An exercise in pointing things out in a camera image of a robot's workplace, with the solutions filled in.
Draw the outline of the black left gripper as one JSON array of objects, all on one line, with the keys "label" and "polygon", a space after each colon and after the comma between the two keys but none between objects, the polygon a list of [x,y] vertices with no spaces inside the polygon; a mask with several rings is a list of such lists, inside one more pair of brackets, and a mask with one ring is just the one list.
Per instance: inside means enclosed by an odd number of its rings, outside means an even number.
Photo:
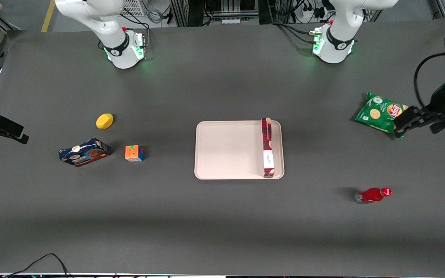
[{"label": "black left gripper", "polygon": [[[445,129],[445,82],[432,94],[427,109],[433,119],[431,132],[436,134]],[[406,132],[428,125],[430,121],[426,121],[426,112],[425,108],[410,106],[394,118],[395,138],[402,139]]]}]

